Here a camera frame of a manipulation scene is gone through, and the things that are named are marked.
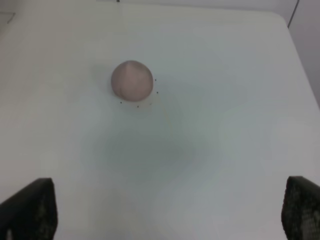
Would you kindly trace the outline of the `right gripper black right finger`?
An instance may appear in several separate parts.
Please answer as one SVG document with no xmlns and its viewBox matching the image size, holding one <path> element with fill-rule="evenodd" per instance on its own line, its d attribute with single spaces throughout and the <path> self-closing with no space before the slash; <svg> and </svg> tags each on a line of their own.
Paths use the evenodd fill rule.
<svg viewBox="0 0 320 240">
<path fill-rule="evenodd" d="M 320 187 L 302 176 L 286 182 L 281 223 L 288 240 L 320 238 Z"/>
</svg>

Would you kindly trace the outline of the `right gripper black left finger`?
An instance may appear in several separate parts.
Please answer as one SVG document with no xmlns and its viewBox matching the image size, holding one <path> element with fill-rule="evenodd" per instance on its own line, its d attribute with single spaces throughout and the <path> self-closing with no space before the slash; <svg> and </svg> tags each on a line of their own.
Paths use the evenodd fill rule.
<svg viewBox="0 0 320 240">
<path fill-rule="evenodd" d="M 0 204 L 2 240 L 52 240 L 58 227 L 54 182 L 38 178 Z"/>
</svg>

